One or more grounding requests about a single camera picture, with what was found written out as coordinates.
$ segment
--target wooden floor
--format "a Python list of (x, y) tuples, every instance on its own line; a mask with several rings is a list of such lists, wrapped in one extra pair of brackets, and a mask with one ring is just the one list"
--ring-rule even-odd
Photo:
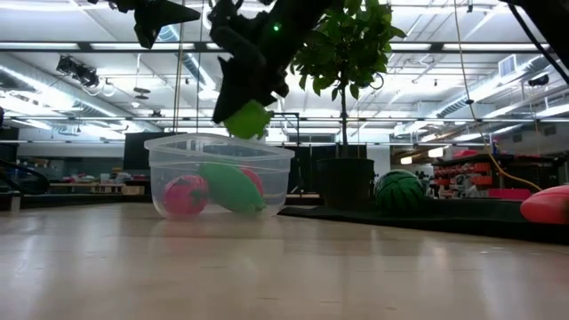
[(0, 218), (2, 320), (562, 320), (569, 247), (149, 204)]

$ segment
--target green object in gripper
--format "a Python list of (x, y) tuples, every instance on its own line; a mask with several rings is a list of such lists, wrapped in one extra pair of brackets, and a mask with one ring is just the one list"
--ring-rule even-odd
[(233, 116), (223, 123), (232, 135), (249, 140), (253, 136), (263, 136), (265, 127), (270, 123), (271, 114), (256, 100), (247, 102)]

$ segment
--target black platform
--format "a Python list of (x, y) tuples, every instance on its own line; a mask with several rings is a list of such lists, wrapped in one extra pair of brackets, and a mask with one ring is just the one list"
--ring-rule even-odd
[(286, 207), (279, 215), (569, 244), (569, 226), (531, 223), (521, 215), (520, 204), (489, 199), (426, 200), (420, 214), (406, 216), (374, 210), (336, 211), (324, 206)]

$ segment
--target clear plastic bin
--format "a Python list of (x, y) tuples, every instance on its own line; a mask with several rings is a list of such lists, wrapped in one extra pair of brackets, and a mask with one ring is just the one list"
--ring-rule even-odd
[(152, 201), (166, 218), (273, 215), (285, 204), (291, 150), (201, 133), (148, 140), (144, 146)]

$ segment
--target red ball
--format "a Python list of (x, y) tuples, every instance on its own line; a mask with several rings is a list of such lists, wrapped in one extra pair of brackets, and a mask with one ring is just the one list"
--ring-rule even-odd
[(249, 177), (252, 183), (254, 183), (255, 186), (257, 187), (257, 190), (259, 190), (260, 195), (263, 196), (263, 182), (260, 179), (259, 174), (245, 168), (241, 168), (241, 172), (244, 173), (247, 177)]
[(199, 214), (207, 205), (209, 186), (196, 175), (185, 175), (170, 181), (164, 193), (164, 208), (173, 217)]
[(569, 186), (545, 189), (527, 198), (524, 218), (535, 223), (569, 224)]

